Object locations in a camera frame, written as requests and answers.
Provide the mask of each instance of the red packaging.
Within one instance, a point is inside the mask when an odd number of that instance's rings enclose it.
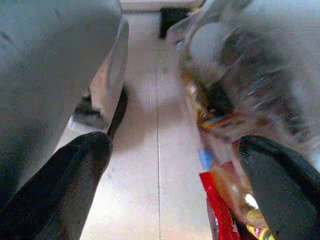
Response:
[[[199,176],[217,220],[218,240],[240,240],[237,225],[231,217],[227,204],[219,196],[211,174],[203,172]]]

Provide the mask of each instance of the red snack package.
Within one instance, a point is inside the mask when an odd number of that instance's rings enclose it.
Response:
[[[233,221],[229,208],[216,190],[215,182],[209,172],[199,174],[207,195],[207,200],[213,209],[218,225],[217,240],[240,240],[238,228]]]

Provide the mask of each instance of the yellow packaging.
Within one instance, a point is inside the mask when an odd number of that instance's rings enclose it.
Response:
[[[248,231],[259,240],[275,240],[269,228],[255,228],[253,226],[246,226]]]

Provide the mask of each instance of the white floor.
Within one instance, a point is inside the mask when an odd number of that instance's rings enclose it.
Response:
[[[129,103],[81,239],[210,240],[177,58],[157,39],[157,13],[126,17]],[[67,129],[60,146],[85,131]]]

